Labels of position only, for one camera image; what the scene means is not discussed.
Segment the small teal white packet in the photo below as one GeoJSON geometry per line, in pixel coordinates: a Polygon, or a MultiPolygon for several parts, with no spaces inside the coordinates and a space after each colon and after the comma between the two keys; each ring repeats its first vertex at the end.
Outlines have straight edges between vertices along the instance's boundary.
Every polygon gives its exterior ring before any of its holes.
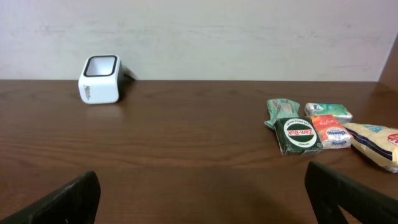
{"type": "Polygon", "coordinates": [[[327,103],[307,103],[304,112],[307,116],[332,115],[341,124],[350,123],[353,115],[343,106],[327,103]]]}

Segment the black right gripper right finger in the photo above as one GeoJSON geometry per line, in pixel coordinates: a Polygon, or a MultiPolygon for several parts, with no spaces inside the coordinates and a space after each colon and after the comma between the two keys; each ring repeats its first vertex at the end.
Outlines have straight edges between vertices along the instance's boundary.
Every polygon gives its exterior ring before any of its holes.
{"type": "Polygon", "coordinates": [[[315,161],[305,188],[318,223],[347,223],[346,210],[361,223],[397,223],[397,200],[315,161]]]}

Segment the orange snack packet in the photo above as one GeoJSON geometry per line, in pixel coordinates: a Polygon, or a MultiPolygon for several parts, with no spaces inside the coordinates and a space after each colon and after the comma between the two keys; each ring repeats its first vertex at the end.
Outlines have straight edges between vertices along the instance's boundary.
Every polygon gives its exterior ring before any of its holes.
{"type": "Polygon", "coordinates": [[[310,116],[324,149],[350,147],[353,137],[332,115],[310,116]]]}

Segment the green snack packet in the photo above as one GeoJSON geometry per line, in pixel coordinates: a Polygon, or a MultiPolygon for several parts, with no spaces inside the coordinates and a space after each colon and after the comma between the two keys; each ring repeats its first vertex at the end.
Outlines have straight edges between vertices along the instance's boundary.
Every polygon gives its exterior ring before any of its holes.
{"type": "Polygon", "coordinates": [[[270,119],[265,121],[264,124],[271,129],[274,129],[274,124],[278,119],[296,118],[299,116],[300,104],[295,101],[277,98],[267,100],[266,105],[270,119]]]}

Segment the white blue snack bag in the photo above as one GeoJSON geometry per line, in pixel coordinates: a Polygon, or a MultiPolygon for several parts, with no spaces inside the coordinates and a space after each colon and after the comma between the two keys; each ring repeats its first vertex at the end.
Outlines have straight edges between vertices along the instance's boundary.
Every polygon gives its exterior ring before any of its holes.
{"type": "Polygon", "coordinates": [[[371,124],[346,123],[352,145],[383,169],[397,173],[397,129],[371,124]]]}

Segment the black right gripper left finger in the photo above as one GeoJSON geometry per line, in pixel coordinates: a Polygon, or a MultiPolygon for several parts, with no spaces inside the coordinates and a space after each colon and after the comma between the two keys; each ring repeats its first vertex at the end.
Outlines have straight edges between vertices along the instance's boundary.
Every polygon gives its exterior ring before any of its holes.
{"type": "Polygon", "coordinates": [[[98,177],[91,170],[2,219],[1,223],[94,223],[100,196],[98,177]]]}

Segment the round white red lid cup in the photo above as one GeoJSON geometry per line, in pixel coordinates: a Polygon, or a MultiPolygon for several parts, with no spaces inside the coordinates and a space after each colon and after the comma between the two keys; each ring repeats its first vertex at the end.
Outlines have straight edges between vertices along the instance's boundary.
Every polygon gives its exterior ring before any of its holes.
{"type": "Polygon", "coordinates": [[[310,118],[281,118],[274,127],[283,156],[317,154],[323,150],[310,118]]]}

